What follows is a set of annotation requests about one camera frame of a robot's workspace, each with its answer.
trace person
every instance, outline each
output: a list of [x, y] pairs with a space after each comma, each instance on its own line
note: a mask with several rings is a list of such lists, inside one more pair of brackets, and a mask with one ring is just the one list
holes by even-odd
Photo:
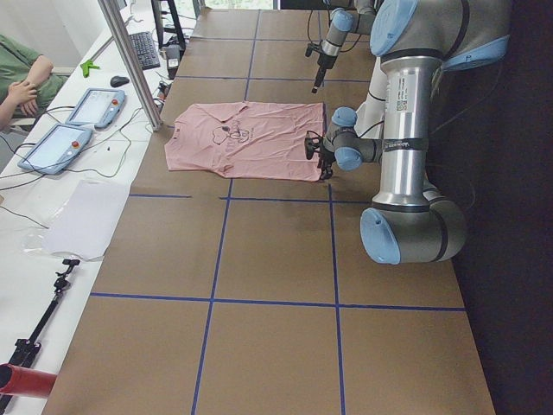
[[46, 111], [66, 80], [53, 68], [43, 54], [0, 35], [0, 130], [13, 117], [39, 118]]

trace green clip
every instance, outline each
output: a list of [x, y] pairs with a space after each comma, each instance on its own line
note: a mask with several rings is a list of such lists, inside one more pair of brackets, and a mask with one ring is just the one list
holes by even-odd
[[85, 61], [85, 63], [82, 63], [80, 65], [80, 68], [83, 70], [83, 76], [85, 78], [88, 78], [91, 69], [100, 69], [100, 67], [94, 65], [94, 62], [92, 62], [90, 59], [88, 61]]

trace black tripod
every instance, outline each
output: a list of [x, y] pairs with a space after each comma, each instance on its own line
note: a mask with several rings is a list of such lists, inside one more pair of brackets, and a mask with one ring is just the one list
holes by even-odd
[[[9, 364], [20, 367], [31, 367], [36, 355], [41, 349], [41, 344], [37, 341], [38, 336], [42, 332], [42, 329], [44, 329], [44, 326], [46, 326], [50, 316], [54, 313], [55, 308], [63, 297], [63, 292], [69, 289], [71, 284], [66, 278], [78, 264], [80, 264], [78, 259], [63, 260], [63, 265], [68, 265], [68, 267], [65, 272], [56, 272], [58, 279], [56, 279], [54, 283], [54, 298], [52, 298], [50, 305], [42, 315], [41, 320], [38, 322], [31, 336], [28, 339], [17, 339], [16, 351], [11, 355], [10, 361], [8, 362]], [[2, 394], [0, 394], [0, 397], [0, 415], [3, 415], [12, 397], [11, 395]]]

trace white paper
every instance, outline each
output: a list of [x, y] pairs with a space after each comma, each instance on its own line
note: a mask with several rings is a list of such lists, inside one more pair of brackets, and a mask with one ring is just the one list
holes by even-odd
[[123, 211], [130, 186], [80, 181], [61, 214], [46, 231], [42, 248], [84, 260], [104, 255]]

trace person's hand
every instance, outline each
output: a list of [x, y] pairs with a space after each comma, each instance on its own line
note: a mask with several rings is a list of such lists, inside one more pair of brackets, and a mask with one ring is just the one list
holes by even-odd
[[[13, 101], [16, 105], [25, 104], [33, 100], [36, 106], [36, 85], [28, 80], [13, 82], [8, 87], [8, 97], [6, 99]], [[32, 111], [32, 108], [33, 106], [31, 105], [29, 108], [26, 108], [25, 111]]]
[[19, 109], [26, 117], [35, 117], [38, 112], [38, 105], [36, 104], [36, 99], [31, 99], [24, 104], [19, 105]]

